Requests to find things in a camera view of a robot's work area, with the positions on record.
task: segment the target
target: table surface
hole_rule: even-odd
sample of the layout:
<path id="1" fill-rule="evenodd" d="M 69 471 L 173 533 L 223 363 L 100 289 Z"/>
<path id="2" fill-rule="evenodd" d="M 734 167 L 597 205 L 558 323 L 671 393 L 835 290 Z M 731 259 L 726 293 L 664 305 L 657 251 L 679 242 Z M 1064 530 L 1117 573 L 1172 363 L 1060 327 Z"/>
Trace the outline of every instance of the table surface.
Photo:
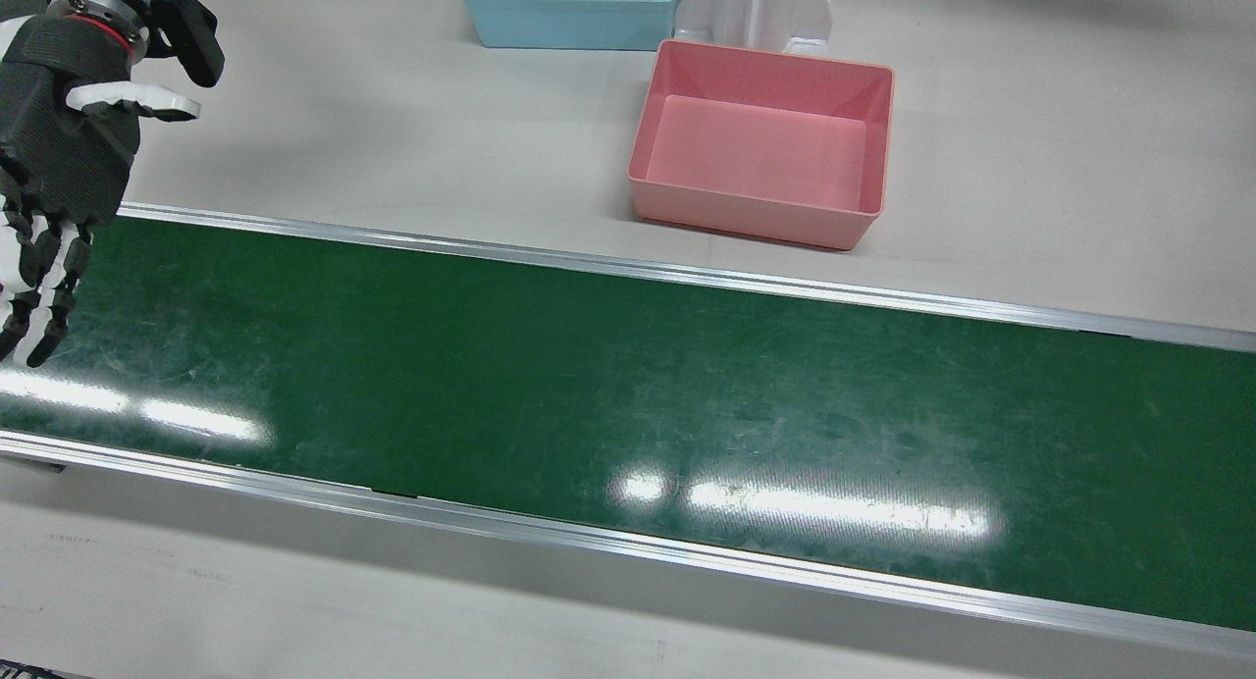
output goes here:
<path id="1" fill-rule="evenodd" d="M 129 200 L 1256 330 L 1250 0 L 833 0 L 897 73 L 850 254 L 634 217 L 653 53 L 480 48 L 461 0 L 205 0 L 227 70 Z"/>

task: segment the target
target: blue plastic container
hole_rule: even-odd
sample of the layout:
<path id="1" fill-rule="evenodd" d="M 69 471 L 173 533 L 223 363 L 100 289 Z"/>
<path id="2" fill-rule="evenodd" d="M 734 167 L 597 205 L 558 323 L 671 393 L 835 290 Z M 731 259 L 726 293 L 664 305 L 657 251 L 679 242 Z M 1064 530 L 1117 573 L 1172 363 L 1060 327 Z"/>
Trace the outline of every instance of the blue plastic container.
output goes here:
<path id="1" fill-rule="evenodd" d="M 676 0 L 463 0 L 486 48 L 654 50 Z"/>

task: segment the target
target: conveyor belt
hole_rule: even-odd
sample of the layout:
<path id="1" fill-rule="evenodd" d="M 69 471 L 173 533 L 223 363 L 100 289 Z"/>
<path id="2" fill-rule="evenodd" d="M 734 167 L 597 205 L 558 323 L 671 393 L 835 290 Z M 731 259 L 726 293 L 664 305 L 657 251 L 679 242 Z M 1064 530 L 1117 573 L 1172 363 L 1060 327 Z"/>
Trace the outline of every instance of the conveyor belt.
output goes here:
<path id="1" fill-rule="evenodd" d="M 1256 630 L 1252 353 L 121 218 L 0 425 Z"/>

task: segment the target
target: robotic hand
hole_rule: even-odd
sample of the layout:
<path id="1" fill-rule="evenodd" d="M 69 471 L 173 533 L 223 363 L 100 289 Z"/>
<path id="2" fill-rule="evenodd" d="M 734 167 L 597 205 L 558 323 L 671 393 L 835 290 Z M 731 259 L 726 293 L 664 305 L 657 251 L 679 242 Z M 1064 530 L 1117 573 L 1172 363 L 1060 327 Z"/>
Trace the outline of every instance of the robotic hand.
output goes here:
<path id="1" fill-rule="evenodd" d="M 197 0 L 48 0 L 0 21 L 0 358 L 46 361 L 65 339 L 92 228 L 117 215 L 139 117 L 200 105 L 131 82 L 144 58 L 178 56 L 211 88 L 224 56 Z"/>

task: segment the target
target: pink bin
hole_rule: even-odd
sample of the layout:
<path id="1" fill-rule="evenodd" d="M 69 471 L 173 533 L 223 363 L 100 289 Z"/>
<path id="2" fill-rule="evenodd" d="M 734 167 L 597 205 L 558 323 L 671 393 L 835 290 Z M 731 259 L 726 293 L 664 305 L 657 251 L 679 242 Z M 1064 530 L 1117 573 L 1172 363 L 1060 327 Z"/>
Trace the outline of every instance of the pink bin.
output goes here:
<path id="1" fill-rule="evenodd" d="M 628 164 L 642 218 L 850 250 L 880 215 L 894 73 L 666 40 Z"/>

